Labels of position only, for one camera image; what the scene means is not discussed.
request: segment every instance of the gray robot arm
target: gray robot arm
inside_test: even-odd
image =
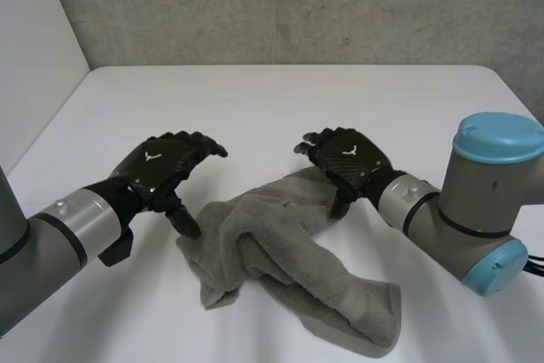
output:
[[[110,204],[86,189],[27,220],[0,169],[0,337],[121,234]]]
[[[174,190],[210,155],[227,151],[198,132],[149,138],[108,179],[29,219],[0,168],[0,337],[93,259],[112,266],[127,258],[137,213],[164,213],[179,234],[197,238],[199,226]]]
[[[476,293],[505,287],[521,270],[541,275],[512,235],[523,205],[544,204],[544,129],[522,116],[466,118],[441,192],[404,175],[383,190],[382,217]]]
[[[502,289],[519,272],[544,276],[510,235],[519,209],[544,204],[544,128],[524,116],[482,112],[465,118],[442,191],[406,172],[354,129],[307,133],[307,155],[338,187],[331,216],[370,199],[382,218],[479,295]]]

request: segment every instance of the towel fold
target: towel fold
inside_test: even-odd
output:
[[[258,280],[317,337],[382,357],[400,333],[400,289],[351,275],[311,235],[330,225],[336,188],[317,167],[208,203],[201,237],[178,247],[201,281],[206,309],[233,303],[244,281]]]

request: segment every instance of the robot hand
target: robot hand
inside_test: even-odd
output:
[[[143,210],[165,213],[179,234],[195,239],[200,228],[174,190],[210,155],[226,157],[228,153],[200,132],[165,133],[134,149],[110,177],[127,182],[141,199]]]
[[[307,155],[338,187],[331,217],[342,218],[349,205],[366,196],[366,182],[376,170],[391,162],[366,136],[354,129],[323,129],[306,133],[295,153]]]

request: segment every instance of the white wall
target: white wall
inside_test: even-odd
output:
[[[6,173],[87,74],[59,0],[0,0],[0,165]]]

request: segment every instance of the black band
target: black band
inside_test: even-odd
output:
[[[0,265],[13,258],[17,253],[22,250],[26,243],[31,239],[31,226],[26,225],[25,234],[7,251],[0,254]]]
[[[464,227],[464,226],[462,226],[460,224],[457,224],[455,221],[448,218],[448,216],[446,216],[444,213],[442,213],[442,210],[440,208],[439,208],[439,216],[440,216],[440,218],[442,218],[442,221],[444,221],[444,223],[448,224],[453,230],[457,230],[460,233],[463,233],[463,234],[466,234],[466,235],[471,235],[472,237],[489,238],[489,239],[502,238],[502,237],[506,237],[507,235],[509,235],[510,232],[512,231],[512,229],[508,229],[508,230],[504,230],[504,231],[472,230],[472,229],[469,229],[468,227]]]
[[[431,191],[430,193],[427,193],[425,196],[423,196],[421,199],[417,201],[416,204],[410,209],[408,214],[406,214],[405,222],[402,224],[402,232],[405,233],[406,236],[408,236],[408,229],[410,228],[411,220],[414,218],[414,216],[417,213],[417,210],[422,208],[422,206],[432,198],[439,196],[439,191]]]
[[[47,213],[38,213],[35,216],[32,216],[33,218],[39,218],[43,221],[45,221],[48,224],[51,224],[55,229],[57,229],[60,234],[62,234],[68,242],[70,242],[71,246],[74,248],[74,251],[76,252],[77,258],[79,258],[79,265],[81,266],[81,269],[87,265],[87,253],[85,252],[85,248],[83,248],[82,243],[77,239],[76,235],[72,230],[66,226],[62,221],[60,221],[58,218],[53,217],[51,214]]]

